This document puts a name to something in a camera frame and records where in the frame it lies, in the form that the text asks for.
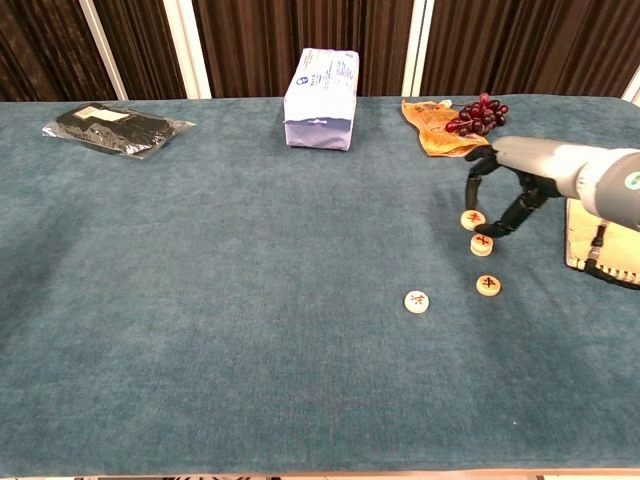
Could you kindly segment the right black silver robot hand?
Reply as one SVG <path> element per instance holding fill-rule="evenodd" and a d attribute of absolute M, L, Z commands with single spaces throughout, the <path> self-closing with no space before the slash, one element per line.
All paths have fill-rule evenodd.
<path fill-rule="evenodd" d="M 493 223 L 474 231 L 501 238 L 519 226 L 548 199 L 578 197 L 577 178 L 584 165 L 599 151 L 597 147 L 522 136 L 504 136 L 487 146 L 478 146 L 464 156 L 473 166 L 465 186 L 465 206 L 474 210 L 483 178 L 499 168 L 512 171 L 522 193 Z"/>

